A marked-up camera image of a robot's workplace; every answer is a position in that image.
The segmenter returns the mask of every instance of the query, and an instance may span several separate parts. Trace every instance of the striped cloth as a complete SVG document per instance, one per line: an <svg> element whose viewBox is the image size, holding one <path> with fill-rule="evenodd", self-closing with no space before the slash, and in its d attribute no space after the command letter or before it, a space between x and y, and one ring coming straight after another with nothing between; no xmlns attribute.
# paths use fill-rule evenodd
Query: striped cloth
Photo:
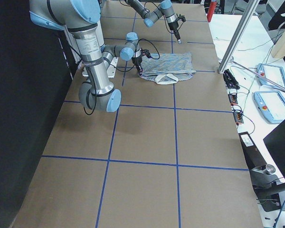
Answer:
<svg viewBox="0 0 285 228"><path fill-rule="evenodd" d="M158 58L158 54L151 54L153 58ZM143 73L141 78L155 81L157 75L173 74L179 81L188 80L196 73L191 63L191 52L184 54L161 54L160 59L142 57Z"/></svg>

